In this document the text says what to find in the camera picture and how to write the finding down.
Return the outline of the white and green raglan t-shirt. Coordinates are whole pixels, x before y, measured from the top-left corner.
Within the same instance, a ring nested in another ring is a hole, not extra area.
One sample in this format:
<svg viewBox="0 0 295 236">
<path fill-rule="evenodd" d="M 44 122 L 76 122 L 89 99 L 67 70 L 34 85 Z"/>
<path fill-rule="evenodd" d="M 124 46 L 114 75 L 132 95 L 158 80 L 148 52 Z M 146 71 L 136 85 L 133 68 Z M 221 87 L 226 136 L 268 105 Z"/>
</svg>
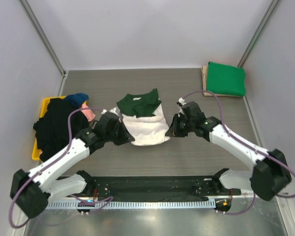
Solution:
<svg viewBox="0 0 295 236">
<path fill-rule="evenodd" d="M 158 90 L 140 95 L 127 94 L 117 102 L 122 121 L 134 138 L 134 146 L 154 146 L 170 140 L 166 136 L 169 126 L 166 122 Z"/>
</svg>

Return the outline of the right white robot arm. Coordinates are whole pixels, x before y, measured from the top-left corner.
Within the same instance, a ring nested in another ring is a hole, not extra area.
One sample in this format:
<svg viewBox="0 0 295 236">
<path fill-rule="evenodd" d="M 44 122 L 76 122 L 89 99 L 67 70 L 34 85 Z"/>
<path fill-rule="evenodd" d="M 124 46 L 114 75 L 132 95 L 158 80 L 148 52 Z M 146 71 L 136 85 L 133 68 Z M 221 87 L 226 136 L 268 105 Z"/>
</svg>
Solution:
<svg viewBox="0 0 295 236">
<path fill-rule="evenodd" d="M 270 201 L 292 181 L 281 151 L 268 151 L 247 141 L 229 130 L 216 117 L 207 118 L 194 101 L 186 103 L 180 99 L 177 105 L 180 111 L 174 115 L 167 136 L 184 138 L 189 133 L 194 133 L 197 137 L 222 147 L 249 169 L 226 169 L 218 173 L 218 179 L 211 183 L 216 194 L 222 195 L 229 189 L 236 188 L 253 191 L 259 198 Z"/>
</svg>

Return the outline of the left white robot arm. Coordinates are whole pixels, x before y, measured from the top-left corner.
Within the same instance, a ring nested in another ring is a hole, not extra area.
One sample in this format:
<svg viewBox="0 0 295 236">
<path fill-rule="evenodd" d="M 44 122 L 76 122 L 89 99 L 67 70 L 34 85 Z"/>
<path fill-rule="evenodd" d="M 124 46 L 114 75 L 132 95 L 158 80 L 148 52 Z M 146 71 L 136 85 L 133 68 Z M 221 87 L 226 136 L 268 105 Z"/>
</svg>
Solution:
<svg viewBox="0 0 295 236">
<path fill-rule="evenodd" d="M 63 197 L 81 193 L 90 196 L 94 192 L 92 177 L 85 171 L 58 180 L 73 165 L 112 142 L 116 146 L 134 141 L 115 112 L 105 112 L 94 128 L 81 130 L 69 144 L 39 166 L 25 172 L 20 169 L 13 175 L 10 190 L 12 203 L 33 219 L 48 204 Z"/>
</svg>

